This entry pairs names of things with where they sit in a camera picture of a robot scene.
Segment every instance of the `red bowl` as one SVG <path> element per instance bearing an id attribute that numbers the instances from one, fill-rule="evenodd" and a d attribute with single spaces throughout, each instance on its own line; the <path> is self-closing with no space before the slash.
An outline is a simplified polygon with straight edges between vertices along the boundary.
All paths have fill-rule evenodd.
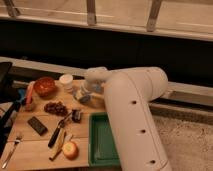
<path id="1" fill-rule="evenodd" d="M 55 80 L 51 77 L 41 77 L 35 81 L 33 88 L 39 96 L 48 96 L 56 90 Z"/>

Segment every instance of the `metal utensil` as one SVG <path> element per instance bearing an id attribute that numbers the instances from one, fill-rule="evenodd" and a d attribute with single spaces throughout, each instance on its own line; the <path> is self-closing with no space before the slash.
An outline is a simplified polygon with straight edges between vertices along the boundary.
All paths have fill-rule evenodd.
<path id="1" fill-rule="evenodd" d="M 5 169 L 7 167 L 7 164 L 10 161 L 10 158 L 13 155 L 13 153 L 14 153 L 17 145 L 21 142 L 21 139 L 22 139 L 22 135 L 18 134 L 17 137 L 16 137 L 16 139 L 15 139 L 15 141 L 14 141 L 14 145 L 13 145 L 12 150 L 10 150 L 10 153 L 8 154 L 8 156 L 7 156 L 4 164 L 2 165 L 2 169 Z"/>
<path id="2" fill-rule="evenodd" d="M 48 147 L 51 148 L 51 147 L 55 144 L 55 141 L 56 141 L 56 139 L 57 139 L 57 137 L 58 137 L 60 128 L 63 128 L 63 127 L 65 126 L 66 120 L 67 120 L 70 116 L 72 116 L 72 113 L 73 113 L 73 111 L 71 111 L 70 113 L 68 113 L 62 120 L 59 121 L 59 123 L 58 123 L 58 125 L 57 125 L 57 127 L 56 127 L 56 129 L 55 129 L 55 131 L 54 131 L 54 133 L 53 133 L 53 135 L 52 135 L 52 137 L 50 138 L 50 141 L 49 141 L 49 143 L 48 143 Z"/>

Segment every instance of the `small white cup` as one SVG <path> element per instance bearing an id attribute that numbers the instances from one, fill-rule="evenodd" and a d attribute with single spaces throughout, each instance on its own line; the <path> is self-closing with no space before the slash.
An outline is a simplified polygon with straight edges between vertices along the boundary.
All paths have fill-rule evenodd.
<path id="1" fill-rule="evenodd" d="M 71 74 L 64 74 L 60 76 L 59 81 L 67 92 L 72 91 L 73 76 Z"/>

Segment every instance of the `green plastic tray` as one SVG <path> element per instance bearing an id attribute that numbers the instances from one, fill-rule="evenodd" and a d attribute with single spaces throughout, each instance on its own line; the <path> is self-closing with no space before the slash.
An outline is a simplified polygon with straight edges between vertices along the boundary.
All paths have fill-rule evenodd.
<path id="1" fill-rule="evenodd" d="M 120 166 L 107 113 L 93 113 L 90 115 L 89 165 Z"/>

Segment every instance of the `table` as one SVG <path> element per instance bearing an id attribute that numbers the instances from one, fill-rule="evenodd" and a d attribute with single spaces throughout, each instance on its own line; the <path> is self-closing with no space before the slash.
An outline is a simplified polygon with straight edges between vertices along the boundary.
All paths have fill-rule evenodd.
<path id="1" fill-rule="evenodd" d="M 82 80 L 74 80 L 73 86 L 79 87 Z M 22 142 L 17 146 L 6 170 L 43 170 L 57 168 L 73 168 L 73 167 L 88 167 L 88 136 L 89 136 L 89 116 L 94 112 L 105 111 L 104 100 L 101 95 L 94 94 L 92 100 L 84 105 L 76 101 L 70 93 L 67 93 L 62 85 L 56 81 L 58 87 L 56 94 L 51 99 L 41 98 L 35 92 L 33 100 L 36 103 L 35 110 L 28 112 L 22 107 L 13 124 L 11 133 L 8 137 L 8 142 L 5 146 L 1 157 L 0 166 L 2 166 L 9 151 L 12 149 L 16 135 L 21 132 L 23 134 Z M 70 123 L 65 126 L 66 132 L 73 134 L 75 141 L 79 147 L 79 155 L 74 160 L 65 158 L 63 153 L 52 162 L 49 160 L 51 150 L 47 144 L 54 132 L 59 120 L 63 117 L 46 113 L 43 108 L 48 102 L 61 101 L 67 106 L 68 110 L 74 108 L 82 109 L 83 115 L 81 123 Z M 48 132 L 39 136 L 27 123 L 27 120 L 32 116 L 36 116 L 44 123 Z"/>

